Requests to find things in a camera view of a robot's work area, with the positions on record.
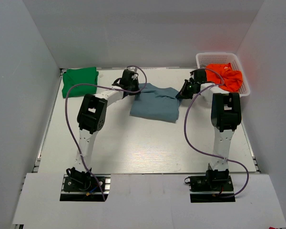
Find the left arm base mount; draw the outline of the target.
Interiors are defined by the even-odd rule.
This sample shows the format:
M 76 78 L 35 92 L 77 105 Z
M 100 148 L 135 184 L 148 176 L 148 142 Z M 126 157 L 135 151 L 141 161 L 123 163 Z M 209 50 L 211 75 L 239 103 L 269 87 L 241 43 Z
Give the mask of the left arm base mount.
M 62 181 L 60 201 L 104 202 L 99 185 L 103 190 L 105 199 L 107 199 L 110 192 L 111 176 L 96 175 L 96 177 L 99 184 L 97 184 L 94 177 L 91 177 L 88 183 L 81 185 L 65 174 Z

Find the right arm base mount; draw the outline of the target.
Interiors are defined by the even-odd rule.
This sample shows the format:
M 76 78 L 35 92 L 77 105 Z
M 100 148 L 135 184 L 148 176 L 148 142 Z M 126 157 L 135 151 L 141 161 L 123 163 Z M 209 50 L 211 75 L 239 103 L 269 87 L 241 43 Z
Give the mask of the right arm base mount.
M 189 186 L 191 203 L 235 202 L 234 187 L 229 176 L 227 181 L 209 184 L 205 176 L 190 176 L 184 179 Z

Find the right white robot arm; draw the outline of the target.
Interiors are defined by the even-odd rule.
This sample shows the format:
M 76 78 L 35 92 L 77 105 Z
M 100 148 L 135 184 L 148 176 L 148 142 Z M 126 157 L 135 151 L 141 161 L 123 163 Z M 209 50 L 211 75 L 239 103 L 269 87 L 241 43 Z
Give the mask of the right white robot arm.
M 214 147 L 211 162 L 206 171 L 206 186 L 217 190 L 228 181 L 229 157 L 232 136 L 240 125 L 241 105 L 240 95 L 221 89 L 216 83 L 207 80 L 206 69 L 190 72 L 190 78 L 184 84 L 177 99 L 192 99 L 194 95 L 202 95 L 211 103 L 211 123 L 214 127 Z

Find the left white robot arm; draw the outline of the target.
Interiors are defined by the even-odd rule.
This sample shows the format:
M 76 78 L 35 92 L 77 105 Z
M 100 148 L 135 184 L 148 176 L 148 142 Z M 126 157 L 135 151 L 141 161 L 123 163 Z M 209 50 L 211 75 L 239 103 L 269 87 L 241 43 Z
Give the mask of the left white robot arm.
M 75 164 L 67 170 L 67 175 L 80 190 L 91 186 L 91 161 L 94 142 L 105 123 L 107 107 L 129 96 L 140 93 L 137 67 L 128 67 L 122 77 L 112 86 L 97 94 L 86 94 L 83 98 L 77 122 L 79 124 L 79 142 Z

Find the blue-grey t-shirt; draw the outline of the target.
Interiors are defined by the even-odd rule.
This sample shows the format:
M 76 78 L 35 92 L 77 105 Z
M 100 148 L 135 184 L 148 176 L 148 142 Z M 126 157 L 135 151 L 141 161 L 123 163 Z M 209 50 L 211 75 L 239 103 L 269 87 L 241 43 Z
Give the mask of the blue-grey t-shirt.
M 139 84 L 141 93 L 135 96 L 130 115 L 139 118 L 175 123 L 179 117 L 181 101 L 172 87 L 158 88 L 151 83 Z

